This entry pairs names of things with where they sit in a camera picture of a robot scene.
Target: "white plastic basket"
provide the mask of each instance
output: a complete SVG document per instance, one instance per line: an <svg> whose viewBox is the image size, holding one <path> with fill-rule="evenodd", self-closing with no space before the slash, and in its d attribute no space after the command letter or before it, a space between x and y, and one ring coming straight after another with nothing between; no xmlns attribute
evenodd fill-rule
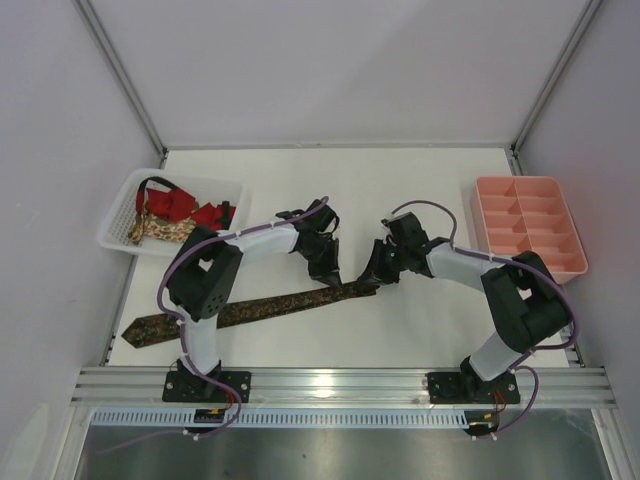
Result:
<svg viewBox="0 0 640 480"><path fill-rule="evenodd" d="M139 245L134 245L127 237L129 227L131 227L136 216L135 203L138 187L145 178L154 176L162 177L175 183L178 187L193 195L201 206L206 203L216 206L225 200L229 201L232 206L236 207L229 231L239 230L244 227L249 214L250 202L249 196L241 183L232 180L172 173L154 168L142 168L129 175L104 219L98 232L98 243L102 247L122 250L134 255L173 257L178 253L182 244L165 242L145 236ZM151 181L147 184L147 187L164 190L164 187Z"/></svg>

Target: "brown patterned tie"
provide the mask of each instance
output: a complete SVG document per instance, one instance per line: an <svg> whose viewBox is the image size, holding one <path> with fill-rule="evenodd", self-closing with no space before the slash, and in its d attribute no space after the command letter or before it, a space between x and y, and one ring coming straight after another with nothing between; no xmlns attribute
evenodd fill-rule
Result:
<svg viewBox="0 0 640 480"><path fill-rule="evenodd" d="M218 328L281 317L350 298L370 297L376 294L376 290L377 287L350 282L342 287L328 287L279 297L228 303L218 314ZM180 328L176 320L176 317L165 313L139 317L122 333L122 338L135 348L175 340L180 336Z"/></svg>

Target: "basket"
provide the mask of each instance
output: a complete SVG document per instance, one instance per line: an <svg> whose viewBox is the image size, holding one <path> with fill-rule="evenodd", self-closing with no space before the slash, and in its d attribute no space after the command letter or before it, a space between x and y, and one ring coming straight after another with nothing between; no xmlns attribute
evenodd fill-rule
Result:
<svg viewBox="0 0 640 480"><path fill-rule="evenodd" d="M557 283L587 271L587 259L560 184L552 177L480 177L471 197L480 250L531 250Z"/></svg>
<svg viewBox="0 0 640 480"><path fill-rule="evenodd" d="M193 195L200 205L211 203L215 206L225 200L229 201L231 205L236 207L229 231L239 230L244 227L249 214L249 197L241 183L205 176L196 177L172 173L154 168L142 168L129 175L129 178L120 188L113 205L111 205L109 213L98 232L98 243L102 247L121 250L134 255L173 257L178 253L182 246L179 243L165 242L145 236L138 245L134 245L127 237L129 227L136 216L136 193L140 182L153 176L162 177L175 183L178 187ZM154 188L157 184L149 182L147 186Z"/></svg>

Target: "metal frame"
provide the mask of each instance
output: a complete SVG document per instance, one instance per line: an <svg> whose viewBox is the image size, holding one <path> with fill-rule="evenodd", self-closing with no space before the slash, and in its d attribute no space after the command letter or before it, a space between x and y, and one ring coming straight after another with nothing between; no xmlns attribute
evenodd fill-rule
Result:
<svg viewBox="0 0 640 480"><path fill-rule="evenodd" d="M109 36L102 26L102 23L100 22L98 14L96 13L95 8L93 8L91 1L73 0L73 4L80 14L80 18L82 18L85 26L87 27L89 34L98 47L98 50L102 54L107 67L109 67L109 70L113 74L113 77L120 87L120 90L122 91L127 103L129 104L129 107L131 107L131 111L140 122L140 126L146 133L149 141L151 142L151 145L153 145L153 148L160 157L164 156L167 149L162 144L160 135L158 134L156 127L153 125L153 121L147 113L142 100L140 100L140 95L138 95L133 82L129 78L129 75L127 74L127 71L122 64L118 53L113 47L111 40L109 40Z"/></svg>
<svg viewBox="0 0 640 480"><path fill-rule="evenodd" d="M589 27L605 0L588 0L580 18L576 22L565 45L547 77L536 101L519 130L511 149L505 148L511 171L514 175L526 174L519 158L519 152L528 134L535 125L545 105L549 102L564 72L570 65L577 48L584 40ZM149 141L161 159L161 168L166 160L167 149L163 145L153 121L143 105L126 69L110 41L91 0L73 0L82 20L103 55L111 73L121 88L130 108L140 122ZM235 148L318 148L336 145L267 145L237 146ZM436 144L433 142L416 144L384 145L343 145L348 147L452 147L452 146L497 146L496 144ZM117 328L124 299L128 293L131 277L135 269L132 261L118 308L114 315L114 330ZM103 365L108 363L108 352L113 341L109 338L103 356ZM581 366L579 350L567 352L572 366ZM336 415L350 415L350 412L364 414L366 422L381 426L389 418L403 418L400 428L438 428L435 418L451 418L454 423L461 410L483 409L478 405L432 405L424 385L425 375L433 371L452 371L452 369L294 369L294 368L249 368L230 369L252 372L251 400L245 405L248 415L271 415L254 421L247 417L244 426L274 428L282 424L286 415L298 415L296 412L311 414L315 419L334 418ZM161 420L167 419L167 412L178 410L187 414L198 405L181 406L165 404L161 401L166 368L160 367L90 367L81 371L69 409L68 430L61 448L57 468L52 479L70 479L81 462L81 453L87 431L94 414L102 422L130 422L128 415L133 412L153 412L161 414ZM586 408L592 409L600 434L603 449L614 480L640 478L633 452L627 447L627 440L616 409L615 399L602 368L562 368L538 369L540 375L540 394L534 404L536 409ZM526 372L518 372L517 381L522 395L522 408L530 399L533 387L532 378ZM417 418L417 424L410 424L409 418ZM157 425L151 417L137 417L141 424ZM310 428L314 421L297 423L300 428ZM349 424L363 428L363 423ZM349 426L341 423L340 428ZM455 428L464 428L455 423Z"/></svg>
<svg viewBox="0 0 640 480"><path fill-rule="evenodd" d="M594 410L593 418L613 480L640 478L636 452L624 431L619 410Z"/></svg>
<svg viewBox="0 0 640 480"><path fill-rule="evenodd" d="M388 368L228 368L250 371L251 399L247 408L324 409L462 409L486 405L432 405L426 374L456 369ZM210 407L212 404L162 402L166 367L88 367L82 369L72 406L167 408ZM615 408L615 398L603 368L541 368L540 393L534 408ZM516 375L521 405L531 398L533 378Z"/></svg>
<svg viewBox="0 0 640 480"><path fill-rule="evenodd" d="M184 150L287 150L287 149L329 149L329 148L504 148L505 142L384 142L384 143L267 143L241 145L180 145L171 151Z"/></svg>
<svg viewBox="0 0 640 480"><path fill-rule="evenodd" d="M127 267L127 275L124 279L122 289L120 290L120 298L118 298L118 304L116 305L116 309L111 319L111 328L107 332L108 337L104 344L105 346L104 346L104 351L102 353L102 359L100 360L101 366L109 363L111 350L113 349L113 344L116 341L116 332L118 331L118 326L120 325L120 319L122 318L122 311L124 310L124 305L126 303L127 296L129 295L129 289L131 288L131 282L133 280L133 274L136 271L137 264L138 264L138 256L132 255L131 262L129 262L129 266Z"/></svg>
<svg viewBox="0 0 640 480"><path fill-rule="evenodd" d="M554 64L551 72L549 73L549 76L544 83L542 90L538 94L536 101L531 107L527 118L525 119L522 127L520 128L520 131L518 132L518 136L516 137L512 147L516 155L522 149L522 145L526 141L529 132L535 125L536 120L540 116L545 105L549 102L551 95L558 85L558 81L567 70L571 59L586 37L586 34L589 31L589 27L591 27L591 25L593 24L596 15L601 10L601 7L604 3L605 0L589 0L582 10L578 21L573 27L573 30L571 31L571 34L569 35L566 43L562 47L562 51L560 52L556 63Z"/></svg>

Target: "pink compartment organizer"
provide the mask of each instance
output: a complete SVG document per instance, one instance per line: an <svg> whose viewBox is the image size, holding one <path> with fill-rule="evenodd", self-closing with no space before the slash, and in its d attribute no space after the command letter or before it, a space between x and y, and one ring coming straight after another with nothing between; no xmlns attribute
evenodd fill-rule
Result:
<svg viewBox="0 0 640 480"><path fill-rule="evenodd" d="M587 259L558 181L480 177L471 197L478 246L513 256L536 252L558 283L587 271Z"/></svg>

